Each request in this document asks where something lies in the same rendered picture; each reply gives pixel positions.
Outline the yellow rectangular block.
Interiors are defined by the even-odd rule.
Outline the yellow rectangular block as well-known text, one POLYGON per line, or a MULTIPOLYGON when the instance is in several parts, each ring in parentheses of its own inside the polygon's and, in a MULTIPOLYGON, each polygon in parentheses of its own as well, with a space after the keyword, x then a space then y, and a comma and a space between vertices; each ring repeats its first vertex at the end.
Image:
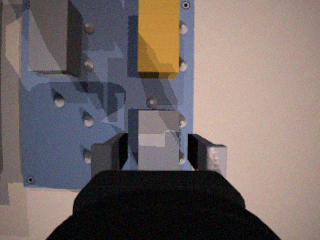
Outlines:
POLYGON ((138 0, 137 72, 157 79, 179 73, 179 0, 138 0))

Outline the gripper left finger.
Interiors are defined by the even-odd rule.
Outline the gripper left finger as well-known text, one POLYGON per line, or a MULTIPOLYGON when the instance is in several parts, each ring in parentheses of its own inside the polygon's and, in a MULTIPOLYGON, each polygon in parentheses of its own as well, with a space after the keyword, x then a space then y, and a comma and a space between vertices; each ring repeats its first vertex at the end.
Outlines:
POLYGON ((128 159, 128 133, 91 145, 91 179, 105 170, 122 170, 128 159))

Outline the grey rectangular block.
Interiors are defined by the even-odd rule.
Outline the grey rectangular block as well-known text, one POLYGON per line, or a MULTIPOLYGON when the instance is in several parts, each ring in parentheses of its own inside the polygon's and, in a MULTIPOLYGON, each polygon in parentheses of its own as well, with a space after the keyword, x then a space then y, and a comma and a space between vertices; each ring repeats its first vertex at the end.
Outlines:
POLYGON ((180 111, 138 111, 138 170, 179 171, 180 111))
POLYGON ((81 77, 82 15, 70 0, 30 0, 28 71, 81 77))

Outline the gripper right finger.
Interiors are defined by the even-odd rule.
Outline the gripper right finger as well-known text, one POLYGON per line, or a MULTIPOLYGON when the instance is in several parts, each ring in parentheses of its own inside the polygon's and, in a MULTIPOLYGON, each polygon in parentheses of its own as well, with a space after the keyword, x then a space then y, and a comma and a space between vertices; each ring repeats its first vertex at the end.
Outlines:
POLYGON ((194 170, 210 170, 226 179, 227 147, 214 144, 198 134, 188 134, 187 159, 194 170))

